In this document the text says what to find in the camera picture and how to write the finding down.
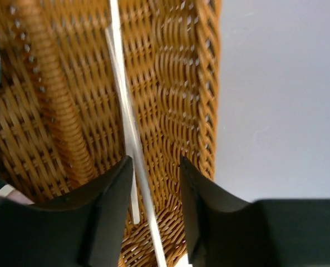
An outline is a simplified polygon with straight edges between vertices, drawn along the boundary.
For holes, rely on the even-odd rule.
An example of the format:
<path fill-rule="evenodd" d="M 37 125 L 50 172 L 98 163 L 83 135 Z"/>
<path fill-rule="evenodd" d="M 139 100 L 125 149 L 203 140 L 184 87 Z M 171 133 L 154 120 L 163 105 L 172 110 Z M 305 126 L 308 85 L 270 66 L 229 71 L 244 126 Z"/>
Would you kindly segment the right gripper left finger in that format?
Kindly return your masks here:
<path fill-rule="evenodd" d="M 0 266 L 117 266 L 132 187 L 129 156 L 92 181 L 33 203 L 0 178 Z"/>

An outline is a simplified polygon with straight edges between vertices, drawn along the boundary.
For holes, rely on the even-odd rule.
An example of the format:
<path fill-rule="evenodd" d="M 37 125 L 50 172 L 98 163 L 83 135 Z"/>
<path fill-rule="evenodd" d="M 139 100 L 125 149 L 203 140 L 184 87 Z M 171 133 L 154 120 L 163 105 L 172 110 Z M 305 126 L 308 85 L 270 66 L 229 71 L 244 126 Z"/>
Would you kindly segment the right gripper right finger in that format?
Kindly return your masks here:
<path fill-rule="evenodd" d="M 330 266 L 330 199 L 244 201 L 180 159 L 192 266 Z"/>

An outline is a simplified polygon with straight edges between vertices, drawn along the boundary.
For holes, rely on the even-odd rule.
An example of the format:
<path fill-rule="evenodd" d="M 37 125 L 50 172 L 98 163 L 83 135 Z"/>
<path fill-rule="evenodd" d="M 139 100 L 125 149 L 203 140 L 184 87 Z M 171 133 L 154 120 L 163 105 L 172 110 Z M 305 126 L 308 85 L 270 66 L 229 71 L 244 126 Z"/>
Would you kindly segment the white chopstick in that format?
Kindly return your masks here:
<path fill-rule="evenodd" d="M 110 54 L 110 58 L 111 58 L 111 64 L 112 64 L 112 69 L 113 69 L 115 83 L 116 83 L 117 96 L 119 99 L 119 105 L 120 105 L 120 110 L 121 110 L 125 152 L 126 152 L 127 156 L 130 156 L 131 158 L 133 158 L 134 153 L 133 153 L 133 149 L 132 149 L 131 136 L 130 136 L 130 133 L 131 133 L 130 132 L 130 123 L 128 120 L 128 115 L 125 110 L 125 99 L 121 95 L 121 90 L 125 89 L 125 86 L 123 85 L 123 83 L 121 81 L 120 66 L 119 66 L 119 61 L 118 61 L 116 53 L 115 53 L 114 36 L 113 36 L 113 32 L 112 32 L 112 29 L 110 26 L 108 26 L 105 29 L 105 35 L 106 35 L 107 44 L 109 47 L 109 54 Z M 131 193 L 130 193 L 130 208 L 131 208 L 132 223 L 134 225 L 136 225 L 140 222 L 140 211 L 139 211 L 139 201 L 138 201 L 138 196 L 137 196 L 136 174 L 135 174 L 134 162 L 132 164 L 133 164 L 133 172 L 132 172 L 132 187 L 131 187 Z"/>
<path fill-rule="evenodd" d="M 147 170 L 144 160 L 144 154 L 142 151 L 142 144 L 140 139 L 140 133 L 137 128 L 137 120 L 134 113 L 134 108 L 131 99 L 130 86 L 127 80 L 125 63 L 124 63 L 124 52 L 122 44 L 122 33 L 120 23 L 120 12 L 118 1 L 110 1 L 111 11 L 111 29 L 114 36 L 115 53 L 119 61 L 121 81 L 125 86 L 125 89 L 121 90 L 121 95 L 125 99 L 125 110 L 128 115 L 130 123 L 130 136 L 134 157 L 132 162 L 135 165 L 136 174 L 136 186 L 140 186 L 142 201 L 145 207 L 147 223 L 150 229 L 152 244 L 156 256 L 158 266 L 166 266 L 166 259 L 164 250 L 162 247 L 159 227 L 156 221 L 155 209 L 151 197 L 150 186 L 148 182 Z"/>

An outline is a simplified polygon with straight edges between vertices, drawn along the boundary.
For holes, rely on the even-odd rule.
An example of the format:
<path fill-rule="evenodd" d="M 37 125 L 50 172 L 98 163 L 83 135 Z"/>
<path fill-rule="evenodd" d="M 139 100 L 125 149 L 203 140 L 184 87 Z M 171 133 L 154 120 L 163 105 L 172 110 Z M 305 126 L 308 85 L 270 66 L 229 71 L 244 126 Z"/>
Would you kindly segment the wicker cutlery basket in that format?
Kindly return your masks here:
<path fill-rule="evenodd" d="M 126 77 L 166 263 L 185 255 L 180 158 L 215 171 L 220 1 L 119 1 Z M 35 202 L 125 155 L 109 1 L 0 1 L 0 175 Z"/>

